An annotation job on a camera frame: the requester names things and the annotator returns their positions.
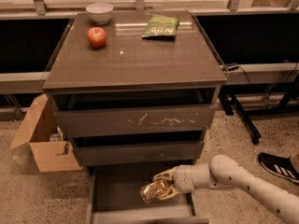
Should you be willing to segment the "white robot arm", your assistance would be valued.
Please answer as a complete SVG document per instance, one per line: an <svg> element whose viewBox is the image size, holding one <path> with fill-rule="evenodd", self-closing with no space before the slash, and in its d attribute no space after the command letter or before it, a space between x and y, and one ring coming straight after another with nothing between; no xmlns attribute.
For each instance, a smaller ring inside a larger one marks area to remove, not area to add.
<svg viewBox="0 0 299 224"><path fill-rule="evenodd" d="M150 197L158 200L196 189L241 189L286 224L299 224L298 196L256 177L225 155L217 155L209 163L176 166L157 174L153 182L158 188Z"/></svg>

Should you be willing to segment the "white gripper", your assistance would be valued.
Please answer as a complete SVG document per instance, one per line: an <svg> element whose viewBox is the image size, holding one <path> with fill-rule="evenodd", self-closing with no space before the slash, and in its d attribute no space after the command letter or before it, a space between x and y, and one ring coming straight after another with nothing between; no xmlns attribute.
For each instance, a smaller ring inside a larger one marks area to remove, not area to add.
<svg viewBox="0 0 299 224"><path fill-rule="evenodd" d="M160 187L154 191L157 200L164 201L180 193L190 193L197 189L194 165L180 165L174 169L162 171L152 178L153 182L165 183L169 187Z"/></svg>

